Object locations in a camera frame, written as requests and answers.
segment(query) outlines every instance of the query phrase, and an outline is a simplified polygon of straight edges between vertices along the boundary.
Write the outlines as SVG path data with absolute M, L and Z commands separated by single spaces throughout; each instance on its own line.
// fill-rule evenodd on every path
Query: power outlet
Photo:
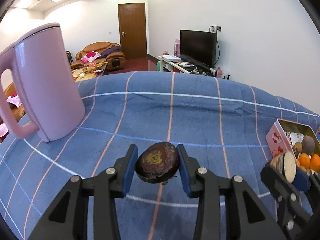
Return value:
M 221 32 L 221 26 L 212 25 L 211 26 L 211 32 L 213 32 L 213 33 Z

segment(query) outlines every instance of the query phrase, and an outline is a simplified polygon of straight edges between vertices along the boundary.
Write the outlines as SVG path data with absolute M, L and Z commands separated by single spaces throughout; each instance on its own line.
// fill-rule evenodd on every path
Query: tv screen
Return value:
M 200 31 L 180 31 L 180 57 L 195 64 L 214 67 L 217 34 Z

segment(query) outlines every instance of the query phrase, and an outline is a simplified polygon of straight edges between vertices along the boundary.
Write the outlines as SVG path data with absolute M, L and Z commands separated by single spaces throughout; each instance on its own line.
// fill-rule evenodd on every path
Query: white line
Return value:
M 125 95 L 125 94 L 136 94 L 136 95 L 158 95 L 158 96 L 177 96 L 177 97 L 193 97 L 193 98 L 207 98 L 207 99 L 215 99 L 215 100 L 223 100 L 223 101 L 231 101 L 231 102 L 241 102 L 244 104 L 249 104 L 249 105 L 256 105 L 256 106 L 263 106 L 263 107 L 269 107 L 273 109 L 278 109 L 278 110 L 284 110 L 288 112 L 292 112 L 295 114 L 307 114 L 311 115 L 314 117 L 320 117 L 320 115 L 315 115 L 315 114 L 309 114 L 306 112 L 296 112 L 287 108 L 282 108 L 278 106 L 270 106 L 270 105 L 265 105 L 265 104 L 258 104 L 258 103 L 253 103 L 249 101 L 244 101 L 242 99 L 231 99 L 231 98 L 218 98 L 218 97 L 210 97 L 210 96 L 201 96 L 201 95 L 189 95 L 189 94 L 173 94 L 173 93 L 157 93 L 157 92 L 113 92 L 113 93 L 103 93 L 103 94 L 95 94 L 87 97 L 83 97 L 82 99 L 86 98 L 91 98 L 91 97 L 100 97 L 100 96 L 111 96 L 111 95 Z
M 31 149 L 33 149 L 34 151 L 36 151 L 37 153 L 39 153 L 42 157 L 46 158 L 49 162 L 52 162 L 53 164 L 55 164 L 56 166 L 58 166 L 60 169 L 70 173 L 71 175 L 78 175 L 80 176 L 82 179 L 84 179 L 84 177 L 82 177 L 81 175 L 79 175 L 78 173 L 75 173 L 74 171 L 72 170 L 69 170 L 68 168 L 60 165 L 59 163 L 55 162 L 53 159 L 49 158 L 47 155 L 43 154 L 42 152 L 40 152 L 39 150 L 37 150 L 36 148 L 34 148 L 30 143 L 28 143 L 28 141 L 26 139 L 23 139 L 26 144 L 28 144 Z
M 2 202 L 1 199 L 0 199 L 0 202 L 1 202 L 2 206 L 4 207 L 5 211 L 7 212 L 7 214 L 8 214 L 8 216 L 9 216 L 9 218 L 11 219 L 12 223 L 14 224 L 14 226 L 16 227 L 16 229 L 18 230 L 20 236 L 21 236 L 22 239 L 24 240 L 23 235 L 21 234 L 21 232 L 20 232 L 19 228 L 17 227 L 16 223 L 13 221 L 13 219 L 12 219 L 12 217 L 10 216 L 9 212 L 8 212 L 7 209 L 5 208 L 5 206 L 4 206 L 4 204 L 3 204 L 3 202 Z
M 50 159 L 47 155 L 43 154 L 42 152 L 40 152 L 39 150 L 37 150 L 36 148 L 34 148 L 30 143 L 28 143 L 28 141 L 26 139 L 23 139 L 33 150 L 35 150 L 37 153 L 39 153 L 42 157 L 46 158 L 47 160 L 49 160 L 50 162 L 52 162 L 53 164 L 57 165 L 59 168 L 61 168 L 62 170 L 70 173 L 71 175 L 78 175 L 80 176 L 82 179 L 86 179 L 85 177 L 75 173 L 74 171 L 69 170 L 68 168 L 60 165 L 59 163 L 56 163 L 54 160 Z M 270 195 L 270 192 L 258 195 L 259 198 L 265 197 L 267 195 Z M 132 196 L 132 195 L 126 195 L 127 198 L 132 199 L 132 200 L 136 200 L 136 201 L 140 201 L 140 202 L 144 202 L 144 203 L 149 203 L 149 204 L 157 204 L 157 205 L 162 205 L 162 206 L 169 206 L 169 207 L 182 207 L 182 208 L 197 208 L 198 205 L 197 204 L 182 204 L 182 203 L 168 203 L 168 202 L 157 202 L 155 200 L 151 200 L 151 199 L 145 199 L 145 198 L 140 198 L 140 197 L 136 197 L 136 196 Z

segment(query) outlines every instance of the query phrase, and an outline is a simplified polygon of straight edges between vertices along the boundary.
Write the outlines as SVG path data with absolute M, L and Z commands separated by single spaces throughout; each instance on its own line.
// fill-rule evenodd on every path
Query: screw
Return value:
M 243 178 L 240 175 L 234 176 L 233 179 L 234 179 L 235 182 L 242 182 L 243 181 Z
M 200 174 L 206 174 L 206 173 L 208 172 L 208 170 L 207 170 L 206 168 L 204 168 L 204 167 L 200 167 L 200 168 L 198 169 L 198 172 L 199 172 Z
M 107 168 L 107 169 L 106 169 L 106 173 L 109 174 L 109 175 L 110 175 L 110 174 L 114 174 L 115 172 L 116 172 L 116 169 L 115 169 L 115 168 Z
M 292 201 L 296 201 L 297 200 L 297 196 L 294 193 L 291 194 L 290 198 L 291 198 Z
M 292 220 L 289 220 L 289 222 L 287 223 L 287 230 L 288 230 L 288 231 L 292 230 L 293 225 L 294 225 L 293 221 L 292 221 Z
M 75 183 L 80 180 L 80 177 L 79 176 L 72 176 L 70 180 L 71 180 L 71 182 Z

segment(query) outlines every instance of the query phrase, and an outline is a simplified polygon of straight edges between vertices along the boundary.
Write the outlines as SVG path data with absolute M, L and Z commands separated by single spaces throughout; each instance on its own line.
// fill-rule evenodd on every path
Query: wooden door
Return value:
M 121 47 L 126 59 L 147 56 L 145 3 L 118 4 Z

